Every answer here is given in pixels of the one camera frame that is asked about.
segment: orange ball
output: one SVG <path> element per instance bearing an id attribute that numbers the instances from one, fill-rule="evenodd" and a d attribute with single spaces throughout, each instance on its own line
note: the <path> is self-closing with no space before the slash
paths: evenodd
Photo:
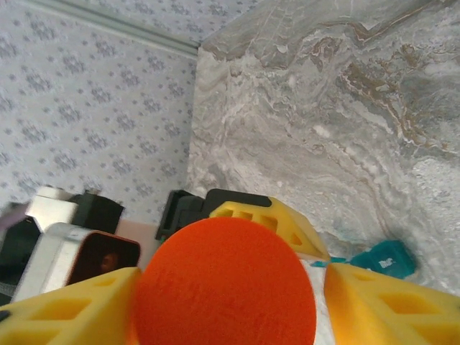
<path id="1" fill-rule="evenodd" d="M 316 307 L 294 251 L 269 229 L 208 218 L 170 237 L 139 280 L 141 345 L 311 345 Z"/>

